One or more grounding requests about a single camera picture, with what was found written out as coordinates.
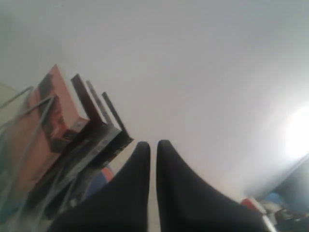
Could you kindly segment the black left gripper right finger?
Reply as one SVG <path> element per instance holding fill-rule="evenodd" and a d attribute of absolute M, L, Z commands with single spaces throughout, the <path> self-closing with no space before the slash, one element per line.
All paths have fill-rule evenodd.
<path fill-rule="evenodd" d="M 163 232 L 266 232 L 263 217 L 217 191 L 170 141 L 157 145 L 156 193 Z"/>

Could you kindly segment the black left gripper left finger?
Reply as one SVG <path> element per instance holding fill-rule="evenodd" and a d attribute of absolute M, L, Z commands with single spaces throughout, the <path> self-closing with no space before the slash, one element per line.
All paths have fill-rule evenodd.
<path fill-rule="evenodd" d="M 151 151 L 137 143 L 115 177 L 98 192 L 58 216 L 50 232 L 146 232 Z"/>

